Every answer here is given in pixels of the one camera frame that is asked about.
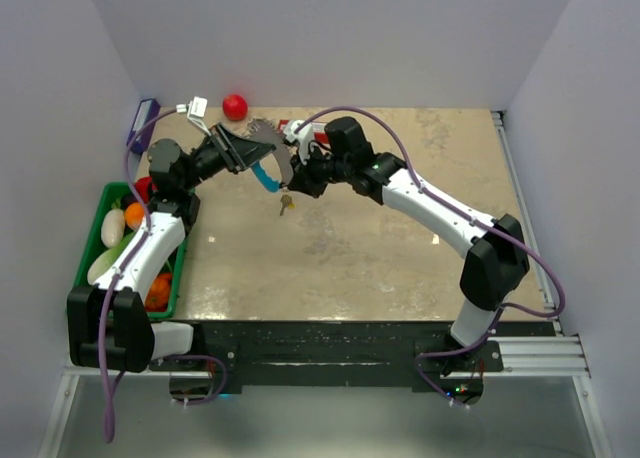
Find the blue grey keyring with rings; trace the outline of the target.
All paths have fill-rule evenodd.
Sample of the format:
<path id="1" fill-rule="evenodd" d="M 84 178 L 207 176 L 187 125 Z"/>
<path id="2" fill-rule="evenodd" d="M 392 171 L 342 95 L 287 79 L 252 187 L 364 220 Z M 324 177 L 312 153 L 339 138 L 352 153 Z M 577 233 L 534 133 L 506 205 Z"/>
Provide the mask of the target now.
<path id="1" fill-rule="evenodd" d="M 294 171 L 291 165 L 291 154 L 284 142 L 283 134 L 267 119 L 254 118 L 247 125 L 248 138 L 252 141 L 266 144 L 271 150 L 263 158 L 251 166 L 255 178 L 267 192 L 277 193 L 283 187 L 287 187 L 293 178 Z M 278 177 L 272 177 L 265 170 L 262 162 L 266 158 L 273 158 L 279 170 Z"/>

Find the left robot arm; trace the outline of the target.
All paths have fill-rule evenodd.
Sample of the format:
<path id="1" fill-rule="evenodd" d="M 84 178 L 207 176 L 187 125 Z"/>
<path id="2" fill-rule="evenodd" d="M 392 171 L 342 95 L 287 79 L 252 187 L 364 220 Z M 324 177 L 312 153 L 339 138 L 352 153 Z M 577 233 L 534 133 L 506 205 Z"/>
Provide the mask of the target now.
<path id="1" fill-rule="evenodd" d="M 75 286 L 67 297 L 71 362 L 76 366 L 141 372 L 172 356 L 185 370 L 200 368 L 207 346 L 189 324 L 151 322 L 144 302 L 165 262 L 193 228 L 200 207 L 194 189 L 227 170 L 237 174 L 276 150 L 272 143 L 237 136 L 217 124 L 185 152 L 172 139 L 148 150 L 156 187 L 139 229 L 95 283 Z"/>

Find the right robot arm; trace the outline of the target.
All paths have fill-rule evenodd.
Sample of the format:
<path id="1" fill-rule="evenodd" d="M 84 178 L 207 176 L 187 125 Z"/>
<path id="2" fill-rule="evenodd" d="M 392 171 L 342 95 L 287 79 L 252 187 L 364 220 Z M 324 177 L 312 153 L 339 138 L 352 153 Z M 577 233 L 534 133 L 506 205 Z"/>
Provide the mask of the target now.
<path id="1" fill-rule="evenodd" d="M 530 270 L 520 222 L 506 214 L 496 219 L 452 199 L 409 169 L 392 153 L 377 153 L 352 117 L 324 127 L 326 142 L 314 128 L 291 121 L 284 141 L 295 148 L 291 191 L 320 197 L 330 184 L 346 183 L 381 206 L 417 221 L 449 244 L 464 260 L 460 289 L 465 298 L 449 331 L 448 364 L 469 370 L 481 358 L 477 343 L 490 329 L 506 297 Z"/>

